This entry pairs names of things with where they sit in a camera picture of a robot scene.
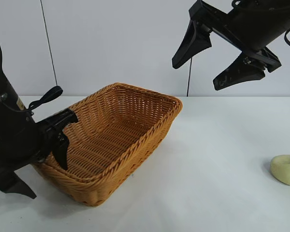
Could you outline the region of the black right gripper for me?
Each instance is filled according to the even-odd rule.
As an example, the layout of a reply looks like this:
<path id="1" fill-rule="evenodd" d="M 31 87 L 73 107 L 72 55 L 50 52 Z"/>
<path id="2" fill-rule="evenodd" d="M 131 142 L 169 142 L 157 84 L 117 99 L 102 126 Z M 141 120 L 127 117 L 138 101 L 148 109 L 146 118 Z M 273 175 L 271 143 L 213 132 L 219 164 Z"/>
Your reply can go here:
<path id="1" fill-rule="evenodd" d="M 216 91 L 265 77 L 281 67 L 278 57 L 267 45 L 290 31 L 290 0 L 234 0 L 225 13 L 203 0 L 189 9 L 186 34 L 172 58 L 178 69 L 199 52 L 212 46 L 211 32 L 238 48 L 242 53 L 214 80 Z"/>

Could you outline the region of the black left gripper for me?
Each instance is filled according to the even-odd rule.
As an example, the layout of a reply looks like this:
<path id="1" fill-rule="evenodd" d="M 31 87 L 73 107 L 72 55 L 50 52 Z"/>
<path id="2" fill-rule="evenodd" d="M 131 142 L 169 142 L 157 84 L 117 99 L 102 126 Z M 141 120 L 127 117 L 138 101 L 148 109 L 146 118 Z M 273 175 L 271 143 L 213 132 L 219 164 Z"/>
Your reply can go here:
<path id="1" fill-rule="evenodd" d="M 16 193 L 35 199 L 34 191 L 15 173 L 36 162 L 44 162 L 53 155 L 59 166 L 67 170 L 69 139 L 63 129 L 78 121 L 71 109 L 64 109 L 39 122 L 32 118 L 32 110 L 50 102 L 63 93 L 59 86 L 47 91 L 39 100 L 23 110 L 11 84 L 0 92 L 0 191 Z"/>

